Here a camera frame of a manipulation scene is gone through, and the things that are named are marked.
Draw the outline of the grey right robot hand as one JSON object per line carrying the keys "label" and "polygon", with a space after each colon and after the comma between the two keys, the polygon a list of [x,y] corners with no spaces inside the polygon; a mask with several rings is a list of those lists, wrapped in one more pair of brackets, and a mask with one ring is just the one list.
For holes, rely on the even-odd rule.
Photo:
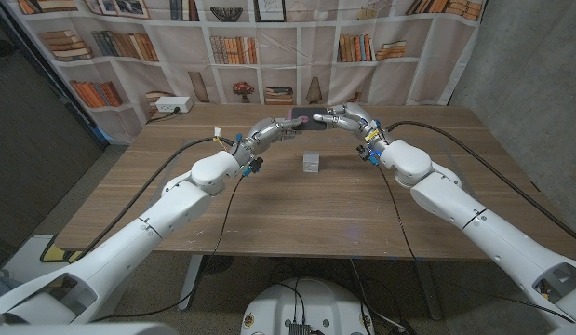
{"label": "grey right robot hand", "polygon": [[381,126],[359,104],[346,102],[327,108],[327,114],[315,114],[314,120],[323,122],[327,128],[342,128],[368,144],[373,151],[382,153],[389,140]]}

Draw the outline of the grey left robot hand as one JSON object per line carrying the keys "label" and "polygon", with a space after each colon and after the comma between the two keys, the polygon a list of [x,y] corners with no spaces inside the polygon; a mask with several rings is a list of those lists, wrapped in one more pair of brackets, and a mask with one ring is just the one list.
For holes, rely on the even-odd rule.
{"label": "grey left robot hand", "polygon": [[245,166],[266,151],[273,142],[293,139],[300,133],[295,127],[302,123],[300,118],[265,118],[255,124],[249,133],[232,147],[230,153],[239,166]]}

